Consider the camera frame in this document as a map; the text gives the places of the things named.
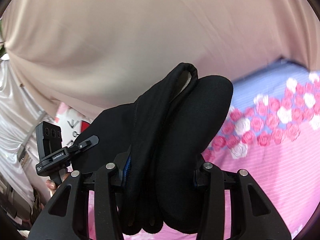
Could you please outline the black pants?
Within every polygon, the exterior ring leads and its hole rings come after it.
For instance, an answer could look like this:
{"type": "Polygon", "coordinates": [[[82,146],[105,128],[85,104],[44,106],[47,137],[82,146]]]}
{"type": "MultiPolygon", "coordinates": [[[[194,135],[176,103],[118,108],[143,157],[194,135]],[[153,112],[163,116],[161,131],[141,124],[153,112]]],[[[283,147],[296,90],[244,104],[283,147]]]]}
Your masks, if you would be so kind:
{"type": "Polygon", "coordinates": [[[180,63],[134,103],[104,110],[76,138],[99,138],[72,160],[82,173],[130,153],[118,207],[124,234],[157,233],[163,225],[198,232],[207,201],[195,185],[195,171],[227,116],[232,95],[227,78],[199,77],[192,64],[180,63]]]}

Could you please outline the cartoon face pillow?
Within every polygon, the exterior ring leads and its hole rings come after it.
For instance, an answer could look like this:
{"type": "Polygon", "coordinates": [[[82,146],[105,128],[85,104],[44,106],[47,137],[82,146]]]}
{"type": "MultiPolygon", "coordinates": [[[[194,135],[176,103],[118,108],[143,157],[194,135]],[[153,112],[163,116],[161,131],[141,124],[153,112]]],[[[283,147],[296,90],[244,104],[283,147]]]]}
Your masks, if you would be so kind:
{"type": "Polygon", "coordinates": [[[91,123],[91,119],[63,102],[58,107],[54,122],[61,128],[63,146],[71,146],[91,123]]]}

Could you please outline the silver satin curtain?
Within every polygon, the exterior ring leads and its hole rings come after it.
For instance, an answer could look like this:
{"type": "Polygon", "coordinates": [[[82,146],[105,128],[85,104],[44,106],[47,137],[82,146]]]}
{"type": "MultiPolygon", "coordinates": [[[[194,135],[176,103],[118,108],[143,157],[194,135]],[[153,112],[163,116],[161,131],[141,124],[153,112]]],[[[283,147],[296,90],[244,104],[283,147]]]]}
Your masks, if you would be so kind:
{"type": "Polygon", "coordinates": [[[34,189],[46,204],[50,193],[35,172],[39,161],[34,129],[46,116],[17,81],[9,60],[1,60],[1,175],[30,205],[34,189]]]}

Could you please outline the beige quilt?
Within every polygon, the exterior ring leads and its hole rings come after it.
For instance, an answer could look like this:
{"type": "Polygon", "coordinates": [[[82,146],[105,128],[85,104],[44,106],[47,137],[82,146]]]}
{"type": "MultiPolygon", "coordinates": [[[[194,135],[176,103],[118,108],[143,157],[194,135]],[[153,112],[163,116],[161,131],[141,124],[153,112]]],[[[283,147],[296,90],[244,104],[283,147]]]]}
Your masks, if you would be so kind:
{"type": "Polygon", "coordinates": [[[22,85],[51,116],[133,102],[181,62],[243,77],[279,57],[319,69],[307,0],[11,0],[2,36],[22,85]]]}

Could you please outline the pink rose bedsheet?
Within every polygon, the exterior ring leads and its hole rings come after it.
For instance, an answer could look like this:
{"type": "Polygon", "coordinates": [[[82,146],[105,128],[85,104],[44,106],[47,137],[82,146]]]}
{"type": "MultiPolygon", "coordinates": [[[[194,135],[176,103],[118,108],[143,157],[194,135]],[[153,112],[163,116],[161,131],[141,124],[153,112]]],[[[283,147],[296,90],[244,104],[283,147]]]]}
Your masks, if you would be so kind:
{"type": "Polygon", "coordinates": [[[236,81],[231,115],[203,156],[247,169],[298,239],[319,202],[319,72],[282,60],[236,81]]]}

